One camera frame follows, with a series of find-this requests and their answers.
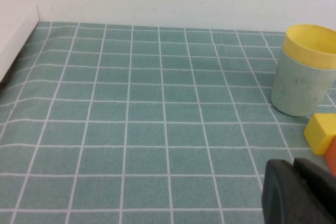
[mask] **green tile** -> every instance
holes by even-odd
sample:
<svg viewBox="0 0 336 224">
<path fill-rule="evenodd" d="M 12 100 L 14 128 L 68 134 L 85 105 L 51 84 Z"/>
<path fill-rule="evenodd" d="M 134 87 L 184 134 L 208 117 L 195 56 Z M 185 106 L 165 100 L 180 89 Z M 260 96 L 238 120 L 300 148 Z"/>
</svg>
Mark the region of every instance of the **green tile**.
<svg viewBox="0 0 336 224">
<path fill-rule="evenodd" d="M 89 52 L 72 52 L 69 57 L 68 65 L 93 66 L 98 65 L 99 54 Z"/>
<path fill-rule="evenodd" d="M 118 223 L 118 212 L 72 212 L 70 215 L 70 224 L 99 223 L 110 224 Z"/>
<path fill-rule="evenodd" d="M 124 123 L 89 123 L 86 132 L 86 145 L 123 145 Z"/>
<path fill-rule="evenodd" d="M 212 44 L 209 31 L 188 31 L 186 32 L 188 43 Z"/>
<path fill-rule="evenodd" d="M 21 91 L 22 85 L 12 87 L 9 90 L 6 90 L 5 92 L 0 92 L 0 103 L 1 104 L 7 104 L 11 102 L 15 102 L 20 91 Z"/>
<path fill-rule="evenodd" d="M 266 47 L 244 47 L 247 58 L 269 58 L 272 59 L 272 54 Z"/>
<path fill-rule="evenodd" d="M 163 120 L 162 104 L 160 103 L 131 103 L 129 106 L 129 120 L 130 121 L 162 121 Z"/>
<path fill-rule="evenodd" d="M 206 124 L 205 131 L 209 146 L 245 146 L 238 124 Z"/>
<path fill-rule="evenodd" d="M 47 39 L 49 29 L 34 29 L 29 35 L 26 43 L 35 43 Z"/>
<path fill-rule="evenodd" d="M 48 122 L 41 144 L 46 145 L 80 145 L 85 123 Z"/>
<path fill-rule="evenodd" d="M 12 212 L 0 212 L 0 222 L 10 223 L 12 218 Z"/>
<path fill-rule="evenodd" d="M 166 102 L 197 102 L 193 86 L 164 86 Z"/>
<path fill-rule="evenodd" d="M 34 159 L 33 174 L 74 174 L 79 148 L 40 147 Z"/>
<path fill-rule="evenodd" d="M 49 27 L 50 26 L 50 22 L 46 22 L 46 21 L 39 21 L 37 22 L 37 25 L 35 28 L 37 27 Z"/>
<path fill-rule="evenodd" d="M 283 114 L 282 112 L 278 111 L 274 106 L 271 106 L 271 109 L 273 111 L 273 114 L 277 118 L 278 122 L 280 122 L 280 123 L 307 124 L 309 122 L 309 118 L 307 116 L 297 118 L 297 117 L 294 117 L 294 116 L 289 116 L 289 115 Z"/>
<path fill-rule="evenodd" d="M 269 47 L 281 47 L 284 42 L 284 35 L 264 35 Z"/>
<path fill-rule="evenodd" d="M 30 73 L 28 81 L 32 80 L 48 80 L 58 81 L 61 77 L 63 67 L 59 66 L 37 66 Z"/>
<path fill-rule="evenodd" d="M 131 42 L 122 40 L 105 40 L 103 52 L 129 54 L 131 51 Z"/>
<path fill-rule="evenodd" d="M 100 68 L 98 72 L 97 81 L 99 82 L 123 82 L 128 83 L 129 70 L 128 69 L 109 69 Z"/>
<path fill-rule="evenodd" d="M 73 51 L 78 52 L 100 52 L 102 40 L 101 39 L 75 39 Z"/>
<path fill-rule="evenodd" d="M 189 57 L 162 56 L 162 68 L 190 69 Z"/>
<path fill-rule="evenodd" d="M 129 123 L 127 145 L 165 145 L 163 124 Z"/>
<path fill-rule="evenodd" d="M 224 212 L 225 224 L 264 224 L 262 211 L 228 211 Z"/>
<path fill-rule="evenodd" d="M 211 159 L 215 174 L 255 174 L 247 149 L 211 149 Z"/>
<path fill-rule="evenodd" d="M 134 85 L 130 86 L 130 101 L 162 101 L 162 88 L 157 85 Z"/>
<path fill-rule="evenodd" d="M 184 31 L 184 29 L 181 27 L 160 27 L 160 31 Z"/>
<path fill-rule="evenodd" d="M 266 46 L 261 34 L 238 34 L 242 46 Z"/>
<path fill-rule="evenodd" d="M 7 121 L 10 111 L 12 110 L 14 104 L 0 106 L 0 123 Z"/>
<path fill-rule="evenodd" d="M 272 87 L 274 80 L 274 73 L 255 73 L 260 86 Z"/>
<path fill-rule="evenodd" d="M 210 177 L 173 177 L 172 195 L 174 208 L 218 207 Z"/>
<path fill-rule="evenodd" d="M 212 33 L 215 44 L 239 46 L 239 40 L 236 34 Z"/>
<path fill-rule="evenodd" d="M 227 87 L 197 87 L 200 102 L 232 102 Z"/>
<path fill-rule="evenodd" d="M 127 100 L 127 84 L 96 84 L 94 100 Z"/>
<path fill-rule="evenodd" d="M 126 103 L 124 102 L 93 102 L 90 120 L 124 121 L 126 117 Z"/>
<path fill-rule="evenodd" d="M 131 41 L 131 30 L 107 30 L 105 39 L 129 40 Z"/>
<path fill-rule="evenodd" d="M 132 53 L 135 55 L 158 55 L 159 43 L 134 41 L 132 46 Z"/>
<path fill-rule="evenodd" d="M 305 125 L 282 125 L 281 130 L 289 147 L 309 147 L 303 131 Z"/>
<path fill-rule="evenodd" d="M 189 44 L 191 56 L 216 57 L 214 45 L 211 44 Z"/>
<path fill-rule="evenodd" d="M 200 122 L 197 104 L 166 104 L 168 122 Z"/>
<path fill-rule="evenodd" d="M 191 62 L 196 70 L 221 70 L 217 58 L 191 57 Z"/>
<path fill-rule="evenodd" d="M 156 55 L 132 55 L 132 68 L 160 68 L 160 57 Z"/>
<path fill-rule="evenodd" d="M 36 65 L 40 64 L 57 64 L 57 65 L 64 65 L 67 57 L 68 52 L 63 51 L 47 51 L 40 54 L 36 61 Z"/>
<path fill-rule="evenodd" d="M 79 174 L 121 174 L 123 148 L 84 148 Z"/>
<path fill-rule="evenodd" d="M 102 54 L 100 66 L 128 68 L 130 66 L 130 56 Z"/>
<path fill-rule="evenodd" d="M 65 222 L 66 213 L 51 212 L 18 212 L 15 218 L 15 224 L 62 224 Z"/>
<path fill-rule="evenodd" d="M 168 124 L 168 145 L 205 146 L 203 128 L 200 124 Z"/>
<path fill-rule="evenodd" d="M 0 177 L 0 186 L 3 189 L 0 191 L 1 208 L 15 208 L 16 200 L 19 196 L 23 180 L 23 177 Z"/>
<path fill-rule="evenodd" d="M 50 103 L 51 101 L 49 100 L 40 99 L 18 102 L 10 119 L 45 119 Z"/>
<path fill-rule="evenodd" d="M 73 37 L 76 32 L 76 27 L 53 27 L 50 31 L 49 39 L 58 37 Z"/>
<path fill-rule="evenodd" d="M 119 208 L 121 178 L 78 178 L 73 209 Z"/>
<path fill-rule="evenodd" d="M 277 125 L 244 124 L 244 132 L 250 146 L 284 147 Z"/>
<path fill-rule="evenodd" d="M 163 83 L 193 85 L 194 81 L 190 70 L 163 70 Z"/>
<path fill-rule="evenodd" d="M 257 87 L 256 88 L 231 87 L 230 91 L 233 100 L 235 102 L 265 103 L 262 92 Z"/>
<path fill-rule="evenodd" d="M 250 71 L 250 67 L 245 58 L 221 58 L 220 62 L 223 70 Z"/>
<path fill-rule="evenodd" d="M 170 224 L 169 212 L 124 212 L 122 215 L 123 224 Z"/>
<path fill-rule="evenodd" d="M 235 108 L 231 104 L 201 104 L 204 122 L 237 122 Z"/>
<path fill-rule="evenodd" d="M 26 173 L 34 149 L 28 146 L 0 148 L 0 173 Z"/>
<path fill-rule="evenodd" d="M 323 169 L 329 171 L 326 159 L 323 155 L 314 155 L 311 150 L 291 150 L 294 158 L 307 158 Z"/>
<path fill-rule="evenodd" d="M 104 36 L 103 29 L 86 29 L 86 28 L 78 28 L 76 38 L 95 38 L 102 39 Z"/>
<path fill-rule="evenodd" d="M 48 40 L 43 48 L 43 51 L 47 50 L 70 50 L 72 44 L 72 38 L 55 38 Z"/>
<path fill-rule="evenodd" d="M 126 25 L 107 25 L 107 29 L 132 29 L 132 26 Z"/>
<path fill-rule="evenodd" d="M 19 53 L 19 57 L 25 58 L 40 53 L 43 44 L 44 42 L 38 42 L 34 44 L 23 45 Z"/>
<path fill-rule="evenodd" d="M 55 101 L 51 108 L 50 119 L 86 120 L 89 102 Z"/>
<path fill-rule="evenodd" d="M 156 26 L 134 26 L 134 30 L 155 30 L 157 31 Z"/>
<path fill-rule="evenodd" d="M 162 55 L 188 56 L 186 43 L 161 43 Z"/>
<path fill-rule="evenodd" d="M 92 94 L 92 83 L 62 83 L 59 86 L 56 98 L 90 100 Z"/>
<path fill-rule="evenodd" d="M 257 82 L 251 72 L 225 72 L 230 86 L 256 86 Z"/>
<path fill-rule="evenodd" d="M 36 144 L 42 130 L 43 122 L 11 122 L 2 136 L 0 145 L 5 144 Z"/>
<path fill-rule="evenodd" d="M 126 174 L 167 174 L 164 148 L 127 148 Z"/>
<path fill-rule="evenodd" d="M 67 209 L 73 178 L 29 178 L 20 208 Z"/>
<path fill-rule="evenodd" d="M 78 23 L 75 22 L 51 22 L 52 27 L 59 27 L 59 26 L 77 26 Z"/>
<path fill-rule="evenodd" d="M 159 69 L 132 69 L 132 83 L 161 83 L 161 72 Z"/>
<path fill-rule="evenodd" d="M 197 85 L 225 85 L 222 72 L 194 71 Z"/>
<path fill-rule="evenodd" d="M 260 150 L 252 149 L 253 159 L 256 162 L 259 175 L 265 174 L 266 163 L 270 159 L 284 159 L 292 163 L 287 150 Z"/>
<path fill-rule="evenodd" d="M 221 223 L 219 211 L 174 212 L 175 224 Z"/>
<path fill-rule="evenodd" d="M 126 177 L 124 208 L 168 208 L 168 181 L 165 177 Z"/>
<path fill-rule="evenodd" d="M 261 189 L 257 178 L 217 178 L 223 208 L 260 208 Z"/>
<path fill-rule="evenodd" d="M 211 174 L 206 149 L 171 148 L 169 162 L 171 174 Z"/>
<path fill-rule="evenodd" d="M 49 81 L 34 81 L 25 84 L 22 89 L 20 99 L 33 97 L 53 98 L 57 83 Z"/>
<path fill-rule="evenodd" d="M 133 31 L 133 41 L 159 41 L 157 31 Z"/>
<path fill-rule="evenodd" d="M 185 43 L 184 32 L 183 31 L 162 31 L 160 29 L 160 41 L 161 42 Z"/>
<path fill-rule="evenodd" d="M 274 122 L 267 105 L 236 104 L 242 122 Z"/>
<path fill-rule="evenodd" d="M 277 71 L 277 63 L 273 59 L 260 60 L 260 59 L 249 59 L 250 65 L 253 71 L 266 71 L 275 72 Z"/>
</svg>

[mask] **white grid line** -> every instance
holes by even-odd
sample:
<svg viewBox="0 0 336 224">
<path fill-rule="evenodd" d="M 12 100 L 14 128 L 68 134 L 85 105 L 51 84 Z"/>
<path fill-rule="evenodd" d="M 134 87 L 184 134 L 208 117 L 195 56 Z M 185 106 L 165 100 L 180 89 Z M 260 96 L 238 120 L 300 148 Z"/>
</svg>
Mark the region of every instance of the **white grid line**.
<svg viewBox="0 0 336 224">
<path fill-rule="evenodd" d="M 211 29 L 210 29 L 210 35 L 211 35 L 211 40 L 212 40 L 212 42 L 213 42 L 213 41 L 214 41 L 214 38 L 213 38 Z M 224 80 L 225 80 L 226 85 L 228 86 L 227 89 L 228 89 L 228 92 L 229 92 L 231 101 L 232 101 L 232 103 L 233 103 L 233 107 L 234 107 L 234 109 L 235 109 L 236 117 L 237 117 L 237 120 L 238 120 L 238 122 L 239 122 L 240 130 L 241 130 L 241 132 L 242 132 L 242 134 L 243 134 L 243 138 L 244 138 L 244 141 L 245 141 L 245 144 L 246 144 L 246 147 L 247 147 L 247 150 L 248 150 L 248 153 L 249 153 L 249 156 L 250 156 L 252 165 L 253 165 L 254 172 L 255 172 L 255 174 L 257 175 L 257 179 L 258 179 L 258 183 L 259 183 L 259 186 L 260 186 L 260 190 L 263 190 L 263 189 L 262 189 L 262 188 L 263 188 L 263 187 L 262 187 L 263 185 L 262 185 L 261 179 L 260 179 L 260 177 L 259 177 L 258 168 L 257 168 L 256 162 L 254 161 L 253 154 L 252 154 L 252 151 L 251 151 L 251 149 L 250 149 L 249 143 L 248 143 L 248 141 L 247 141 L 247 137 L 246 137 L 246 134 L 245 134 L 245 131 L 244 131 L 244 127 L 243 127 L 242 121 L 240 120 L 239 113 L 238 113 L 238 110 L 237 110 L 237 107 L 236 107 L 236 104 L 235 104 L 235 100 L 233 99 L 233 96 L 232 96 L 230 87 L 229 87 L 228 82 L 227 82 L 227 79 L 226 79 L 226 77 L 225 77 L 225 73 L 224 73 L 224 70 L 223 70 L 222 63 L 221 63 L 221 61 L 219 60 L 218 52 L 217 52 L 217 48 L 216 48 L 215 44 L 214 44 L 214 48 L 215 48 L 215 51 L 216 51 L 216 55 L 217 55 L 217 59 L 218 59 L 218 63 L 219 63 L 220 69 L 222 70 L 223 78 L 224 78 Z"/>
<path fill-rule="evenodd" d="M 60 76 L 60 78 L 59 78 L 59 82 L 58 82 L 58 84 L 57 84 L 57 88 L 56 88 L 56 90 L 55 90 L 55 93 L 54 93 L 54 97 L 53 97 L 53 98 L 56 98 L 58 89 L 59 89 L 60 84 L 61 84 L 61 80 L 62 80 L 62 78 L 63 78 L 63 76 L 64 76 L 65 68 L 66 68 L 66 65 L 67 65 L 68 60 L 69 60 L 69 57 L 70 57 L 71 49 L 72 49 L 73 44 L 74 44 L 74 42 L 75 42 L 75 37 L 76 37 L 77 31 L 78 31 L 78 27 L 79 27 L 79 24 L 78 24 L 78 26 L 77 26 L 77 28 L 76 28 L 76 31 L 75 31 L 75 34 L 74 34 L 74 36 L 73 36 L 72 43 L 71 43 L 71 46 L 70 46 L 70 51 L 69 51 L 69 53 L 68 53 L 67 60 L 66 60 L 66 62 L 65 62 L 65 65 L 64 65 L 62 74 L 61 74 L 61 76 Z M 50 116 L 50 114 L 51 114 L 51 108 L 52 108 L 52 106 L 53 106 L 53 103 L 54 103 L 54 101 L 52 100 L 51 103 L 50 103 L 49 109 L 48 109 L 48 113 L 47 113 L 47 116 L 46 116 L 46 121 L 45 121 L 44 124 L 43 124 L 42 130 L 41 130 L 41 133 L 40 133 L 40 136 L 39 136 L 38 141 L 37 141 L 37 146 L 35 147 L 34 153 L 33 153 L 32 157 L 31 157 L 30 162 L 29 162 L 29 167 L 28 167 L 28 170 L 27 170 L 27 175 L 26 175 L 25 180 L 24 180 L 24 182 L 23 182 L 23 184 L 22 184 L 22 187 L 21 187 L 21 190 L 20 190 L 20 194 L 19 194 L 19 196 L 18 196 L 16 205 L 15 205 L 15 211 L 13 212 L 13 215 L 12 215 L 12 218 L 11 218 L 11 221 L 10 221 L 10 222 L 11 222 L 10 224 L 14 224 L 14 221 L 15 221 L 15 218 L 16 218 L 16 214 L 17 214 L 17 209 L 18 209 L 19 206 L 20 206 L 20 203 L 21 203 L 21 200 L 22 200 L 22 197 L 23 197 L 23 193 L 24 193 L 24 191 L 25 191 L 25 188 L 26 188 L 26 185 L 27 185 L 27 182 L 28 182 L 29 174 L 30 174 L 30 172 L 31 172 L 31 170 L 32 170 L 33 163 L 34 163 L 34 160 L 35 160 L 35 157 L 36 157 L 36 154 L 37 154 L 39 145 L 40 145 L 40 143 L 41 143 L 41 140 L 42 140 L 42 137 L 43 137 L 44 130 L 45 130 L 46 125 L 47 125 L 47 121 L 48 121 L 49 116 Z"/>
<path fill-rule="evenodd" d="M 221 198 L 219 196 L 219 191 L 218 191 L 218 187 L 217 187 L 217 180 L 216 180 L 216 177 L 215 177 L 214 165 L 212 163 L 211 153 L 210 153 L 210 148 L 209 148 L 209 142 L 208 142 L 206 131 L 205 131 L 205 124 L 204 124 L 204 120 L 203 120 L 202 108 L 201 108 L 201 104 L 200 104 L 200 98 L 198 97 L 198 91 L 197 91 L 197 86 L 196 86 L 196 80 L 195 80 L 194 70 L 193 70 L 193 64 L 192 64 L 192 61 L 191 61 L 191 56 L 190 56 L 190 52 L 189 52 L 189 45 L 188 45 L 188 40 L 187 40 L 187 33 L 186 33 L 185 29 L 184 29 L 184 38 L 185 38 L 185 42 L 186 42 L 186 46 L 187 46 L 187 52 L 188 52 L 188 56 L 189 56 L 190 68 L 192 70 L 192 76 L 193 76 L 193 82 L 194 82 L 194 87 L 195 87 L 196 99 L 197 99 L 197 103 L 198 103 L 198 110 L 200 111 L 200 118 L 201 118 L 201 123 L 202 123 L 202 128 L 203 128 L 205 145 L 207 147 L 206 149 L 207 149 L 207 153 L 208 153 L 211 174 L 213 175 L 213 182 L 214 182 L 214 187 L 215 187 L 217 204 L 218 204 L 219 208 L 222 208 L 222 202 L 221 202 Z M 221 216 L 220 218 L 221 218 L 222 224 L 225 224 L 224 214 L 223 214 L 222 211 L 220 212 L 220 216 Z"/>
<path fill-rule="evenodd" d="M 107 25 L 105 25 L 105 30 L 104 30 L 103 38 L 105 37 L 105 34 L 106 34 L 106 26 Z M 89 104 L 89 107 L 88 107 L 88 113 L 87 113 L 87 118 L 86 118 L 86 122 L 85 122 L 84 133 L 83 133 L 82 142 L 81 142 L 81 147 L 80 147 L 80 151 L 79 151 L 79 155 L 78 155 L 78 161 L 77 161 L 77 166 L 76 166 L 76 171 L 75 171 L 75 177 L 74 177 L 74 181 L 73 181 L 72 189 L 71 189 L 71 193 L 70 193 L 70 199 L 69 199 L 69 205 L 68 205 L 68 211 L 67 211 L 67 215 L 66 215 L 66 219 L 65 219 L 65 224 L 68 224 L 69 223 L 69 219 L 70 219 L 70 214 L 71 214 L 71 209 L 72 209 L 72 202 L 74 200 L 74 195 L 75 195 L 75 190 L 76 190 L 76 184 L 77 184 L 77 178 L 78 178 L 78 173 L 79 173 L 80 162 L 81 162 L 81 158 L 82 158 L 82 155 L 83 155 L 83 147 L 84 147 L 84 144 L 85 144 L 86 134 L 87 134 L 87 130 L 88 130 L 88 124 L 89 124 L 89 119 L 90 119 L 90 113 L 91 113 L 92 103 L 93 103 L 93 97 L 95 96 L 94 92 L 95 92 L 95 89 L 96 89 L 96 83 L 97 83 L 97 78 L 98 78 L 98 72 L 99 72 L 99 66 L 100 66 L 100 60 L 101 60 L 101 54 L 102 54 L 102 51 L 103 51 L 103 46 L 104 46 L 104 40 L 102 40 L 102 43 L 101 43 L 101 49 L 100 49 L 100 54 L 99 54 L 99 59 L 98 59 L 98 67 L 97 67 L 97 71 L 96 71 L 96 75 L 95 75 L 95 82 L 94 82 L 93 88 L 92 88 L 90 104 Z"/>
<path fill-rule="evenodd" d="M 263 35 L 263 32 L 261 31 L 260 33 L 261 33 L 261 36 L 262 36 L 262 38 L 264 39 L 264 41 L 265 41 L 265 43 L 266 43 L 266 46 L 267 46 L 269 52 L 271 53 L 271 55 L 272 55 L 272 57 L 273 57 L 273 60 L 274 60 L 275 63 L 277 64 L 277 59 L 274 57 L 274 54 L 273 54 L 272 50 L 268 47 L 268 43 L 267 43 L 266 38 L 265 38 L 264 35 Z M 253 73 L 253 76 L 254 76 L 254 78 L 256 79 L 256 82 L 257 82 L 258 85 L 259 85 L 259 82 L 258 82 L 258 80 L 257 80 L 257 78 L 256 78 L 256 76 L 255 76 L 254 73 Z M 262 92 L 262 96 L 264 97 L 265 101 L 267 102 L 267 98 L 266 98 L 266 96 L 265 96 L 265 94 L 264 94 L 263 89 L 260 88 L 260 90 L 261 90 L 261 92 Z M 273 118 L 275 119 L 275 121 L 278 123 L 278 119 L 277 119 L 277 117 L 274 115 L 274 113 L 273 113 L 272 108 L 271 108 L 270 105 L 268 105 L 268 109 L 269 109 L 269 111 L 271 112 L 271 114 L 272 114 Z M 279 129 L 281 138 L 282 138 L 282 140 L 283 140 L 283 142 L 284 142 L 284 144 L 285 144 L 285 147 L 287 148 L 288 154 L 289 154 L 290 158 L 292 159 L 292 161 L 294 161 L 294 157 L 293 157 L 292 152 L 290 151 L 290 149 L 289 149 L 289 147 L 288 147 L 288 143 L 287 143 L 287 141 L 286 141 L 286 139 L 285 139 L 284 133 L 282 132 L 282 129 L 281 129 L 280 124 L 278 124 L 278 129 Z"/>
<path fill-rule="evenodd" d="M 161 56 L 161 43 L 160 43 L 160 28 L 157 31 L 159 35 L 159 55 L 160 55 L 160 74 L 161 74 L 161 92 L 162 92 L 162 109 L 163 109 L 163 122 L 164 122 L 164 142 L 166 150 L 166 164 L 167 164 L 167 180 L 168 180 L 168 193 L 169 193 L 169 207 L 171 224 L 174 224 L 174 212 L 173 212 L 173 195 L 172 195 L 172 182 L 170 178 L 170 160 L 169 160 L 169 149 L 168 149 L 168 134 L 167 134 L 167 123 L 166 123 L 166 107 L 164 98 L 164 85 L 163 85 L 163 67 L 162 67 L 162 56 Z"/>
<path fill-rule="evenodd" d="M 129 63 L 129 75 L 128 75 L 128 87 L 127 87 L 127 105 L 126 105 L 126 115 L 125 115 L 125 133 L 124 133 L 124 147 L 122 155 L 122 177 L 121 177 L 121 189 L 120 189 L 120 213 L 119 213 L 119 224 L 122 224 L 122 209 L 124 203 L 124 188 L 125 188 L 125 173 L 126 173 L 126 151 L 127 151 L 127 131 L 128 131 L 128 116 L 130 107 L 130 89 L 131 89 L 131 69 L 132 69 L 132 49 L 133 49 L 133 32 L 134 27 L 132 26 L 131 32 L 131 48 L 130 48 L 130 63 Z"/>
</svg>

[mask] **black object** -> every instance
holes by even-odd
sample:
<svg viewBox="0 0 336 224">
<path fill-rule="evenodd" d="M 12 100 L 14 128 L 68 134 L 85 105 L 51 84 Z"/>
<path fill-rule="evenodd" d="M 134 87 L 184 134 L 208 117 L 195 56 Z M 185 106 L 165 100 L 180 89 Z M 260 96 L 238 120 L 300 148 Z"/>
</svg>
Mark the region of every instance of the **black object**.
<svg viewBox="0 0 336 224">
<path fill-rule="evenodd" d="M 262 205 L 265 224 L 334 224 L 336 178 L 305 158 L 270 159 Z"/>
</svg>

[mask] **green tiled surface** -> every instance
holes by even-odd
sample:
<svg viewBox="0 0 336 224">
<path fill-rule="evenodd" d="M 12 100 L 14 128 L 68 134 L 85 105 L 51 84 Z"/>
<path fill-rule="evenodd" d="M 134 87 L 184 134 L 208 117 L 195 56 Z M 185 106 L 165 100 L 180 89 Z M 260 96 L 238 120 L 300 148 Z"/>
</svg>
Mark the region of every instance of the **green tiled surface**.
<svg viewBox="0 0 336 224">
<path fill-rule="evenodd" d="M 0 222 L 262 223 L 267 160 L 327 168 L 269 104 L 283 39 L 39 23 L 0 94 Z"/>
</svg>

